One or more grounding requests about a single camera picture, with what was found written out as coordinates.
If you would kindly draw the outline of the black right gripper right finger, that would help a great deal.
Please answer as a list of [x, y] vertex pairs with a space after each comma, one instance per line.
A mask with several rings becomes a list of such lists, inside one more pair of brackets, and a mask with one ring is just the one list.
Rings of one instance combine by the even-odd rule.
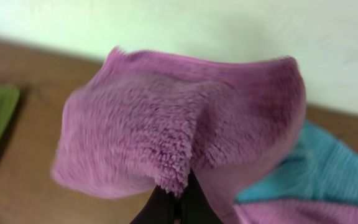
[[188, 186], [180, 199], [181, 224], [223, 224], [209, 205], [203, 190], [191, 170]]

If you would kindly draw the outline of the purple microfiber cloth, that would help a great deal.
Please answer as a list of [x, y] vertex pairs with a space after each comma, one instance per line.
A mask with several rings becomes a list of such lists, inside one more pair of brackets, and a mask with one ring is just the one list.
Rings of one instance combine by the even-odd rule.
[[219, 219], [238, 223], [234, 197], [290, 152], [305, 113], [294, 58], [219, 63], [113, 49], [65, 102], [52, 177], [96, 197], [159, 186], [178, 198], [194, 173]]

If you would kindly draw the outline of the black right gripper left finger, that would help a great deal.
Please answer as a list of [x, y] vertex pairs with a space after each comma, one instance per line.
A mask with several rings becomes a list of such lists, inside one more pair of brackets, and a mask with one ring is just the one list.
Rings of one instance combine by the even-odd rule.
[[130, 224], [173, 224], [175, 220], [175, 197], [156, 186], [143, 209]]

